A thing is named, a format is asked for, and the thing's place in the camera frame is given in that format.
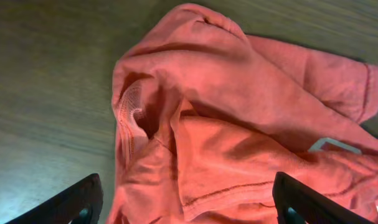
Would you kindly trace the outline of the orange printed t-shirt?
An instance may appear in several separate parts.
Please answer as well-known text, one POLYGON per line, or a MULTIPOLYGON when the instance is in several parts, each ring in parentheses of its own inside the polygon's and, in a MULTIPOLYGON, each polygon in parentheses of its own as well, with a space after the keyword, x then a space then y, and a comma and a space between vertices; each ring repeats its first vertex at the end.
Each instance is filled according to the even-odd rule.
POLYGON ((378 66, 181 4, 116 63, 108 223, 276 223, 285 172, 378 223, 378 66))

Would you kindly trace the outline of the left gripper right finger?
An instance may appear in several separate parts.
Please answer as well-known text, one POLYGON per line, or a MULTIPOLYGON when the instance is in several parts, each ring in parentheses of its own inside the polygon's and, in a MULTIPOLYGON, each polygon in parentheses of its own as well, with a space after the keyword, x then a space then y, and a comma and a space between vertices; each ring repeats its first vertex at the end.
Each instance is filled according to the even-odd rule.
POLYGON ((272 190, 278 224, 372 224, 284 172, 272 190))

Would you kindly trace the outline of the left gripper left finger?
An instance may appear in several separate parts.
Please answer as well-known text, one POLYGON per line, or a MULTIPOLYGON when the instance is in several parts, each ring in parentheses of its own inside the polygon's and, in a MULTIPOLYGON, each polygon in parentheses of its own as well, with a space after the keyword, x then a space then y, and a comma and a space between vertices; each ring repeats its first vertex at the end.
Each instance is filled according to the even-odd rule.
POLYGON ((7 224, 97 224, 102 207, 102 183, 93 173, 7 224))

